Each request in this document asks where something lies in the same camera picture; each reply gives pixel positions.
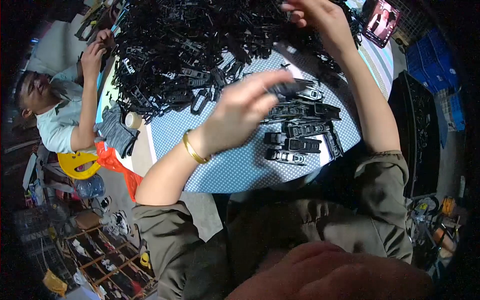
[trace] olive green jacket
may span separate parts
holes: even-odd
[[[347,252],[411,262],[403,189],[408,168],[400,151],[362,160],[355,180],[355,214],[333,202],[300,199],[240,213],[225,230],[203,242],[183,202],[133,209],[147,240],[160,299],[223,299],[251,277],[268,249],[325,240]]]

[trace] packing tape roll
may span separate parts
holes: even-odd
[[[142,118],[134,112],[129,112],[125,117],[125,126],[130,129],[139,129],[142,124]]]

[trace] blue polka dot tablecloth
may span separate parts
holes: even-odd
[[[225,54],[224,64],[227,64],[232,58],[231,54]],[[251,65],[245,65],[243,73],[276,70],[281,67],[281,64],[289,62],[283,55],[274,51],[267,60],[254,60]],[[298,64],[311,65],[308,59],[295,61],[295,65]],[[303,79],[313,78],[309,73],[299,72]],[[342,109],[340,112],[342,121],[334,121],[334,126],[344,151],[347,151],[360,141],[360,134],[358,122],[355,121],[358,117],[351,117],[351,115],[357,115],[353,98],[346,82],[340,81],[341,87],[337,89],[330,89],[323,84],[316,88],[324,93],[324,103]],[[215,102],[208,102],[202,114],[198,116],[192,115],[190,107],[188,107],[181,112],[172,111],[163,117],[155,118],[151,123],[151,130],[157,159],[179,143],[185,131],[202,124],[215,108],[215,104]],[[264,159],[265,152],[269,148],[263,143],[265,132],[280,131],[281,123],[261,125],[244,146],[216,154],[210,162],[200,165],[187,181],[184,190],[187,192],[233,193],[259,189],[307,175],[330,160],[328,156],[325,159],[326,153],[323,155],[308,154],[305,160],[306,166],[300,167]]]

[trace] red plastic bag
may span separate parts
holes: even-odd
[[[107,148],[105,150],[105,144],[103,142],[95,143],[95,147],[96,155],[98,156],[96,162],[110,171],[123,173],[125,183],[127,184],[128,194],[130,194],[132,201],[135,202],[135,193],[137,192],[137,187],[140,185],[140,182],[142,182],[143,177],[125,168],[117,159],[114,148]]]

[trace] woman's arm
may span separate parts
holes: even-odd
[[[263,72],[227,87],[212,115],[188,134],[189,143],[203,158],[242,145],[278,99],[265,90],[293,81],[287,71]],[[197,168],[182,141],[158,160],[145,175],[135,199],[144,205],[171,205],[178,201]]]
[[[365,143],[373,152],[400,150],[393,113],[358,53],[342,9],[329,0],[288,0],[284,11],[299,27],[318,30],[325,50],[338,62],[352,89]]]

